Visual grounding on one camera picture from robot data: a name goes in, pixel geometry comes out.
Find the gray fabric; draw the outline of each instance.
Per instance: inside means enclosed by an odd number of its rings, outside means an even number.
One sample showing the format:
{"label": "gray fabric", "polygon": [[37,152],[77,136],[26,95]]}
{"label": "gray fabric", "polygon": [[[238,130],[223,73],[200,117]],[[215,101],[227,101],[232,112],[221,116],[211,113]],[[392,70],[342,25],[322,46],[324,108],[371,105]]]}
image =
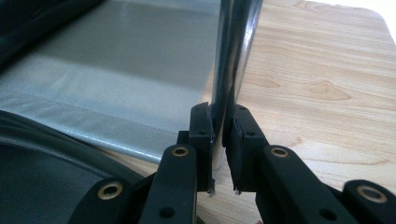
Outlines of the gray fabric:
{"label": "gray fabric", "polygon": [[106,1],[0,76],[0,109],[158,162],[212,69],[219,3]]}

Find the chrome tube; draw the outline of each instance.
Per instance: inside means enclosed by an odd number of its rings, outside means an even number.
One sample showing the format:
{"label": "chrome tube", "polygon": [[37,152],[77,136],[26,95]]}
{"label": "chrome tube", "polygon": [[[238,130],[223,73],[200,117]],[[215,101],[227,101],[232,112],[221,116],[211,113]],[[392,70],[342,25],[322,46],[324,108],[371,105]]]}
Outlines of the chrome tube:
{"label": "chrome tube", "polygon": [[217,170],[221,166],[224,147],[233,125],[233,111],[261,9],[262,0],[221,1],[215,77],[210,106],[216,135],[212,170]]}

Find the metal grommet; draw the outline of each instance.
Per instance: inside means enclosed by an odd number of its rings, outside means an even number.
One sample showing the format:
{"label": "metal grommet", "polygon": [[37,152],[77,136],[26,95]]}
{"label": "metal grommet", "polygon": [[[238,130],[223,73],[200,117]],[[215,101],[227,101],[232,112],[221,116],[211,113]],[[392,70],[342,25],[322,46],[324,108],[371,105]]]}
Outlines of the metal grommet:
{"label": "metal grommet", "polygon": [[388,201],[387,196],[378,189],[360,185],[357,188],[359,195],[373,203],[385,203]]}
{"label": "metal grommet", "polygon": [[172,149],[172,154],[177,157],[187,156],[189,154],[189,150],[185,147],[176,147]]}
{"label": "metal grommet", "polygon": [[289,152],[287,150],[283,149],[283,148],[280,148],[280,147],[271,148],[271,153],[274,156],[278,156],[278,157],[287,157],[287,156],[289,156]]}
{"label": "metal grommet", "polygon": [[102,186],[98,191],[98,197],[102,200],[110,200],[122,193],[122,184],[120,182],[110,182]]}

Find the wood grain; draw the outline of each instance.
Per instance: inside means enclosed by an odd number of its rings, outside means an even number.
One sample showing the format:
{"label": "wood grain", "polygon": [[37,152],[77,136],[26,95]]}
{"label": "wood grain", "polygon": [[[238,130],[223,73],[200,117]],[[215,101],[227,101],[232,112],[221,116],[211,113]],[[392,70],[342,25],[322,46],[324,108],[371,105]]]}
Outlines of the wood grain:
{"label": "wood grain", "polygon": [[[204,102],[211,85],[209,79]],[[292,148],[337,189],[362,178],[396,193],[395,99],[396,48],[378,14],[264,1],[238,104],[271,144]],[[157,167],[116,157],[144,175]],[[225,162],[217,193],[198,194],[198,215],[206,223],[257,223],[254,194],[232,189]]]}

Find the silver metal bar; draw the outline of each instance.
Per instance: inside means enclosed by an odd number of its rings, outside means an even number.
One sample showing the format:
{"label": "silver metal bar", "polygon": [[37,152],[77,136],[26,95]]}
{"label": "silver metal bar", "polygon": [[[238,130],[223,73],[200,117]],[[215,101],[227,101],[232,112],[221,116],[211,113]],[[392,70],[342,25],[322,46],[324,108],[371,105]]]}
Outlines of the silver metal bar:
{"label": "silver metal bar", "polygon": [[216,135],[212,170],[217,170],[221,166],[261,9],[262,0],[221,1],[210,107]]}

